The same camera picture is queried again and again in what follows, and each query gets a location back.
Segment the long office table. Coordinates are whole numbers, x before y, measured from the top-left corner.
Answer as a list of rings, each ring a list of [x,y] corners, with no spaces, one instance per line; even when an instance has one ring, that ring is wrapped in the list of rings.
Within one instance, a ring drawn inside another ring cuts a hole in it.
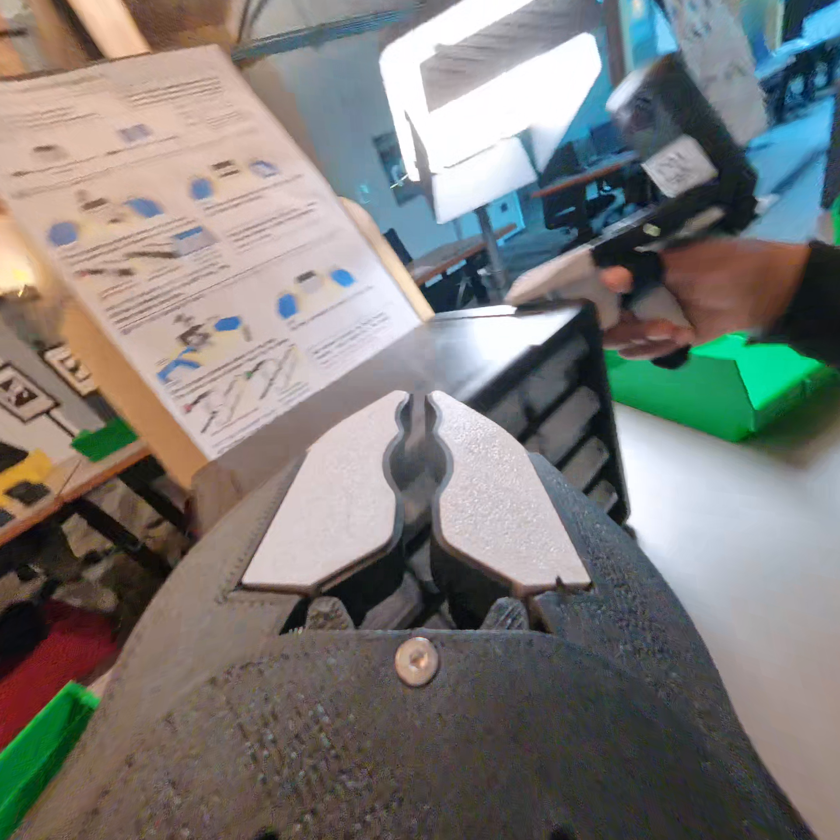
[[[552,182],[549,185],[539,189],[537,192],[531,194],[532,198],[542,199],[544,197],[558,195],[564,193],[572,188],[578,186],[586,186],[590,183],[605,179],[612,173],[619,172],[622,168],[628,165],[634,165],[639,162],[638,156],[634,152],[624,152],[609,157],[604,162],[586,169],[580,173],[569,175]]]

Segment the bank of clear drawers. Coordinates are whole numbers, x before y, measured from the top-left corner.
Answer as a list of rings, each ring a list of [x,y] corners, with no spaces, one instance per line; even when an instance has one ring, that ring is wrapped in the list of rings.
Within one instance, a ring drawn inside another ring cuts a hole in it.
[[[603,354],[577,334],[542,353],[486,411],[619,526],[629,502]]]

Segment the black drawer cabinet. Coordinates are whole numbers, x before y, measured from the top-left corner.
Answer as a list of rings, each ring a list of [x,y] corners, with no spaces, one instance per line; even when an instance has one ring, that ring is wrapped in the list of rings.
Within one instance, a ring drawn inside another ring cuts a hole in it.
[[[195,535],[204,536],[331,427],[386,394],[441,391],[486,416],[542,353],[577,334],[602,352],[609,384],[591,305],[496,306],[434,316],[200,469],[191,488]]]

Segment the green plastic bin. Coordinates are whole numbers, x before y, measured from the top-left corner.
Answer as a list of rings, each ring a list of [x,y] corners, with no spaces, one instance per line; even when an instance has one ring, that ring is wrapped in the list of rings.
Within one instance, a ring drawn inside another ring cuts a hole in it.
[[[838,372],[788,346],[732,333],[689,352],[677,370],[605,352],[616,403],[738,443],[804,404]]]
[[[2,839],[14,834],[56,776],[99,705],[88,688],[70,682],[2,752]]]

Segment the pale desk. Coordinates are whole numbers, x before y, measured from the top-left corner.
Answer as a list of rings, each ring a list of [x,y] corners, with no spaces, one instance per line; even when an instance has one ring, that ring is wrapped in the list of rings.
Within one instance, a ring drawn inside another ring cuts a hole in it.
[[[760,757],[839,834],[838,378],[743,443],[616,408],[631,525]]]

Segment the small wooden table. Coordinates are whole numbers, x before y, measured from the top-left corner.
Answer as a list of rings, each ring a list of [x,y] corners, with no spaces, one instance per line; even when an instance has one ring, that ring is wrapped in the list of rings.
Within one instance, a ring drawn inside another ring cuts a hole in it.
[[[485,256],[488,265],[495,266],[490,256],[490,246],[484,235],[463,238],[441,245],[423,256],[413,259],[406,270],[420,287],[446,275],[460,264],[467,264],[476,257]]]

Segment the small green hanging bin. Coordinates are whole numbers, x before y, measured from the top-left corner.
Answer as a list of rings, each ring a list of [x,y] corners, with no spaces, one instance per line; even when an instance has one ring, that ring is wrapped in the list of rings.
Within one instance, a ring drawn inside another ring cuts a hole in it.
[[[132,427],[120,416],[116,416],[98,430],[81,430],[70,445],[85,459],[98,463],[138,440]]]

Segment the yellow black box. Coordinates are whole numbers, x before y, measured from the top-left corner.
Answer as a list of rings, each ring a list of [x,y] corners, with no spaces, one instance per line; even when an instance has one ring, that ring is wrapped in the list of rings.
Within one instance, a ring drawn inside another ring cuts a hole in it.
[[[33,449],[26,458],[1,473],[1,508],[16,516],[18,511],[31,508],[46,499],[53,491],[47,479],[53,463],[47,454]]]

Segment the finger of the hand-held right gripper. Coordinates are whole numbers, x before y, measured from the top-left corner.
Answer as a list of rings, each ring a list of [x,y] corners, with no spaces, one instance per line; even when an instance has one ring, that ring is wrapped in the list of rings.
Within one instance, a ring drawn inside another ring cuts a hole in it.
[[[620,299],[601,278],[591,251],[568,251],[535,266],[517,278],[504,302],[523,307],[543,301],[588,301],[595,306],[602,329],[620,319]]]

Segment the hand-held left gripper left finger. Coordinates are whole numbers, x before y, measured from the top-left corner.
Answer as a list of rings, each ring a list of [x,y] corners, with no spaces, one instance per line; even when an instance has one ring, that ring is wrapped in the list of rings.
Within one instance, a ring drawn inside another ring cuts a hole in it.
[[[403,506],[388,459],[410,395],[393,391],[308,450],[241,578],[250,591],[316,594],[388,553]]]

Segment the wooden work table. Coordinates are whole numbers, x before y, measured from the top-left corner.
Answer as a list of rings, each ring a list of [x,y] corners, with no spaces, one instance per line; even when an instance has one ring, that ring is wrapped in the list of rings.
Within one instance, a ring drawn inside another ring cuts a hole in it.
[[[37,486],[46,487],[47,491],[32,504],[2,495],[1,545],[12,542],[21,534],[63,511],[71,502],[85,497],[151,456],[152,451],[148,445],[140,440],[99,462],[90,461],[83,455],[75,455],[54,465],[40,480],[33,481]]]

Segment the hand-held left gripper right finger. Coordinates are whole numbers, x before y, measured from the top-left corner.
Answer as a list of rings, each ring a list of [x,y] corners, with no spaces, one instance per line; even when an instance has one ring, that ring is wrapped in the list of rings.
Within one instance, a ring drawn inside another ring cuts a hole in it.
[[[427,395],[427,412],[427,440],[443,459],[432,505],[441,548],[516,596],[588,589],[592,578],[529,451],[445,392]]]

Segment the wooden board on white stand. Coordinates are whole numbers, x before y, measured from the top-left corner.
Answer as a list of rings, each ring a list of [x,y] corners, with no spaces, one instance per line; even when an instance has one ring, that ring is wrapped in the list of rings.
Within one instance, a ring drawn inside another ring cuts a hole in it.
[[[768,129],[765,97],[740,21],[724,1],[664,1],[689,73],[741,146]]]

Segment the softbox light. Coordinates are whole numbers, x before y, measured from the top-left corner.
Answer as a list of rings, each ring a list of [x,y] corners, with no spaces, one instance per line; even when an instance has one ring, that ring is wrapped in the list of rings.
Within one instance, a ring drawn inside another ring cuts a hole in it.
[[[602,73],[602,5],[455,2],[382,49],[409,181],[437,224],[535,182]]]

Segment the metal light stand pole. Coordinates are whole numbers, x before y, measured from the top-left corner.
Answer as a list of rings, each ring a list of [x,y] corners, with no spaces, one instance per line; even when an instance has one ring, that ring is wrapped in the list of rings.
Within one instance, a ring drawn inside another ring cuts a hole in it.
[[[491,285],[495,299],[503,301],[508,288],[508,273],[502,260],[495,229],[491,223],[488,205],[478,206],[475,210],[480,234],[489,260]]]

